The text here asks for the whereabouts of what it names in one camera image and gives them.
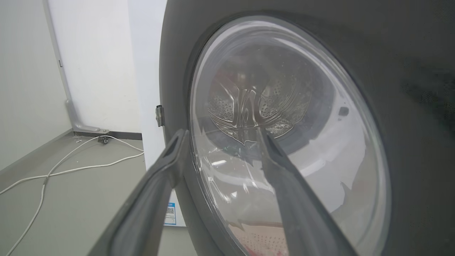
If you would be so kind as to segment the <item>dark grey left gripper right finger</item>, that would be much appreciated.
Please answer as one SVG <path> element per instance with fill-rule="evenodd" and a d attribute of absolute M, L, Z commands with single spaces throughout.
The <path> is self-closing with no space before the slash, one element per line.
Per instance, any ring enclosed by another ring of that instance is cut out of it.
<path fill-rule="evenodd" d="M 265 128 L 257 129 L 262 169 L 278 202 L 290 256 L 356 256 L 330 213 Z"/>

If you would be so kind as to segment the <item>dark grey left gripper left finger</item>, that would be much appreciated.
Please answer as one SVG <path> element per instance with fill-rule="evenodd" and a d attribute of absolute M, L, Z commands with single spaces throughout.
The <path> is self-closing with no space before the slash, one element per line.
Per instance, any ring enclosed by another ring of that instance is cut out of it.
<path fill-rule="evenodd" d="M 90 256 L 156 256 L 172 190 L 183 177 L 189 131 L 179 129 L 90 250 Z"/>

